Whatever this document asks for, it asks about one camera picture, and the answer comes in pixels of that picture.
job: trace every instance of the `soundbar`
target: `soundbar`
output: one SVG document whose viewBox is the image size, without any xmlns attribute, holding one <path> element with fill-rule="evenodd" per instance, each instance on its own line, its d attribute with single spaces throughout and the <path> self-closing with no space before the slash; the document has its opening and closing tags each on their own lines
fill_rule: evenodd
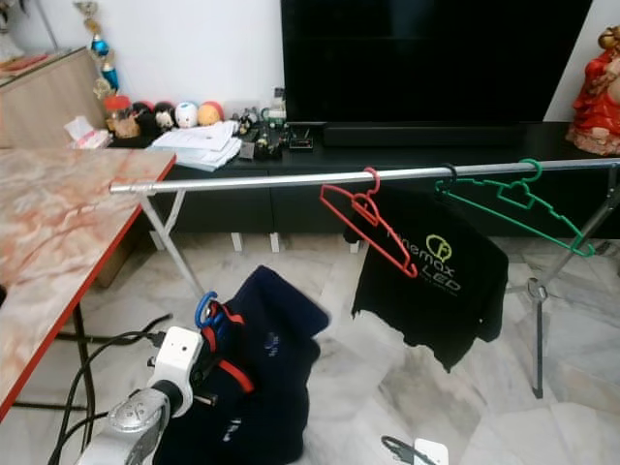
<svg viewBox="0 0 620 465">
<path fill-rule="evenodd" d="M 327 123 L 325 146 L 510 146 L 523 142 L 525 125 L 475 126 L 425 123 Z"/>
</svg>

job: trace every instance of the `decorative items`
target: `decorative items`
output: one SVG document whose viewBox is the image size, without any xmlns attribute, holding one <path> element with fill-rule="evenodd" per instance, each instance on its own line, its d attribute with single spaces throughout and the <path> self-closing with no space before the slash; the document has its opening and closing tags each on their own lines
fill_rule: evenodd
<svg viewBox="0 0 620 465">
<path fill-rule="evenodd" d="M 198 124 L 198 107 L 190 102 L 178 104 L 174 117 L 179 128 L 193 128 Z"/>
<path fill-rule="evenodd" d="M 16 3 L 25 12 L 25 0 L 0 1 L 0 64 L 24 55 L 23 50 L 16 46 L 11 34 L 9 34 L 9 10 Z"/>
<path fill-rule="evenodd" d="M 162 133 L 174 128 L 174 106 L 170 102 L 160 102 L 153 109 L 155 121 Z"/>
<path fill-rule="evenodd" d="M 135 138 L 140 135 L 140 127 L 132 112 L 129 98 L 124 95 L 112 95 L 104 99 L 108 113 L 106 123 L 119 139 Z"/>
<path fill-rule="evenodd" d="M 261 119 L 259 118 L 259 111 L 256 107 L 246 108 L 243 114 L 239 117 L 237 114 L 232 116 L 234 121 L 239 123 L 239 135 L 244 136 L 247 132 L 257 124 Z"/>
<path fill-rule="evenodd" d="M 217 102 L 204 102 L 198 109 L 198 124 L 210 126 L 224 120 L 224 109 Z"/>
<path fill-rule="evenodd" d="M 263 108 L 261 111 L 261 118 L 269 124 L 271 129 L 276 127 L 282 128 L 287 123 L 287 109 L 284 96 L 284 87 L 276 87 L 273 89 L 271 107 Z"/>
<path fill-rule="evenodd" d="M 158 137 L 162 134 L 155 120 L 153 104 L 150 102 L 135 102 L 132 105 L 132 115 L 136 118 L 141 136 Z"/>
<path fill-rule="evenodd" d="M 576 115 L 567 140 L 599 155 L 620 154 L 620 25 L 599 37 L 604 52 L 588 63 L 573 104 Z"/>
<path fill-rule="evenodd" d="M 93 39 L 90 43 L 90 53 L 93 59 L 99 65 L 103 79 L 108 83 L 105 85 L 101 82 L 103 79 L 97 79 L 93 91 L 101 100 L 110 95 L 114 95 L 119 88 L 118 73 L 114 67 L 114 50 L 101 35 L 101 24 L 94 19 L 95 14 L 99 10 L 97 2 L 74 2 L 74 5 L 85 17 L 84 26 L 88 29 Z"/>
</svg>

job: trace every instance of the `navy blue clothing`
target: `navy blue clothing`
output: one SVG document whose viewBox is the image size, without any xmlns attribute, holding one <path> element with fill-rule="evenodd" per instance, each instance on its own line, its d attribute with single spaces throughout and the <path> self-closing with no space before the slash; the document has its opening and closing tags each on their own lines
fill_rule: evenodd
<svg viewBox="0 0 620 465">
<path fill-rule="evenodd" d="M 216 355 L 247 374 L 254 390 L 244 392 L 214 368 L 195 395 L 215 394 L 216 405 L 195 400 L 186 415 L 173 418 L 154 465 L 278 465 L 302 454 L 306 382 L 321 352 L 312 337 L 327 326 L 327 315 L 265 266 L 225 305 L 244 323 L 230 325 Z"/>
</svg>

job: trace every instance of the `green hanger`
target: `green hanger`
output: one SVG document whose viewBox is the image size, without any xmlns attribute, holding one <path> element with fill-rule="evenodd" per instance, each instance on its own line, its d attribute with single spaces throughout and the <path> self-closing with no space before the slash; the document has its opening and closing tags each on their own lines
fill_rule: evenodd
<svg viewBox="0 0 620 465">
<path fill-rule="evenodd" d="M 579 249 L 579 246 L 581 245 L 581 242 L 583 242 L 584 236 L 581 233 L 581 231 L 579 230 L 579 228 L 577 226 L 575 226 L 571 220 L 569 220 L 566 216 L 563 215 L 559 215 L 558 213 L 555 212 L 555 209 L 553 208 L 553 206 L 544 201 L 543 199 L 541 199 L 540 197 L 535 196 L 534 194 L 532 194 L 530 192 L 530 186 L 528 185 L 528 183 L 531 182 L 535 182 L 538 181 L 541 178 L 541 175 L 543 175 L 543 167 L 541 166 L 541 164 L 539 162 L 537 162 L 536 160 L 532 159 L 532 158 L 525 158 L 523 160 L 520 161 L 520 163 L 530 163 L 532 165 L 534 165 L 534 167 L 536 167 L 537 172 L 534 176 L 532 177 L 524 177 L 518 181 L 514 181 L 510 184 L 506 184 L 504 182 L 499 182 L 499 181 L 493 181 L 490 179 L 484 179 L 484 180 L 476 180 L 473 177 L 466 177 L 466 178 L 462 178 L 462 179 L 458 179 L 455 178 L 452 181 L 449 181 L 449 184 L 446 185 L 446 181 L 445 180 L 439 180 L 435 183 L 435 190 L 439 193 L 442 193 L 446 196 L 449 196 L 453 199 L 457 199 L 458 201 L 461 202 L 465 202 L 471 206 L 474 206 L 476 208 L 479 208 L 481 210 L 486 211 L 487 213 L 491 213 L 503 220 L 506 220 L 510 223 L 513 223 L 514 225 L 519 226 L 520 228 L 523 228 L 527 231 L 529 231 L 530 233 L 534 233 L 536 235 L 539 235 L 540 237 L 544 237 L 547 240 L 550 240 L 551 242 L 554 242 L 562 247 L 564 247 L 565 249 L 569 249 L 572 252 L 574 252 L 575 254 L 581 256 L 581 257 L 592 257 L 595 254 L 595 249 L 594 246 L 592 244 L 588 244 L 587 250 L 581 251 Z M 551 237 L 548 234 L 545 234 L 542 231 L 537 230 L 536 228 L 533 228 L 531 226 L 528 226 L 524 223 L 521 223 L 518 220 L 515 220 L 514 218 L 511 218 L 509 216 L 504 215 L 503 213 L 499 213 L 495 210 L 492 210 L 490 208 L 488 208 L 487 206 L 484 205 L 480 205 L 479 203 L 475 203 L 474 201 L 470 201 L 468 199 L 465 199 L 463 197 L 457 196 L 456 194 L 453 194 L 450 191 L 450 187 L 452 186 L 453 183 L 468 183 L 468 184 L 474 184 L 476 186 L 495 186 L 497 187 L 497 198 L 500 201 L 504 201 L 507 203 L 510 203 L 511 205 L 514 206 L 518 206 L 519 208 L 523 208 L 524 210 L 531 210 L 532 207 L 536 204 L 536 203 L 541 203 L 543 206 L 545 206 L 547 208 L 547 210 L 549 211 L 549 214 L 555 218 L 556 220 L 560 220 L 562 222 L 564 222 L 564 224 L 566 224 L 571 231 L 574 232 L 575 234 L 575 240 L 573 241 L 572 244 L 567 244 L 565 242 L 562 242 L 559 239 L 556 239 L 555 237 Z M 521 203 L 519 201 L 514 201 L 512 199 L 509 199 L 508 197 L 506 197 L 505 192 L 509 191 L 510 189 L 513 189 L 515 187 L 521 187 L 523 189 L 523 192 L 525 192 L 526 197 L 528 198 L 528 201 L 526 203 Z"/>
</svg>

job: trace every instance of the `black hanger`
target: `black hanger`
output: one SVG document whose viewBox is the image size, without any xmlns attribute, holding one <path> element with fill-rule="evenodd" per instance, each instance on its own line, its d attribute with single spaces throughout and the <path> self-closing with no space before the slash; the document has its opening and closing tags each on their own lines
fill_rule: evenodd
<svg viewBox="0 0 620 465">
<path fill-rule="evenodd" d="M 450 170 L 452 173 L 452 177 L 449 179 L 449 181 L 443 182 L 440 190 L 436 191 L 439 194 L 439 197 L 441 197 L 442 194 L 444 194 L 445 192 L 449 192 L 452 185 L 456 182 L 456 179 L 458 178 L 458 172 L 456 172 L 456 168 L 454 167 L 454 165 L 450 163 L 442 163 L 440 167 Z"/>
</svg>

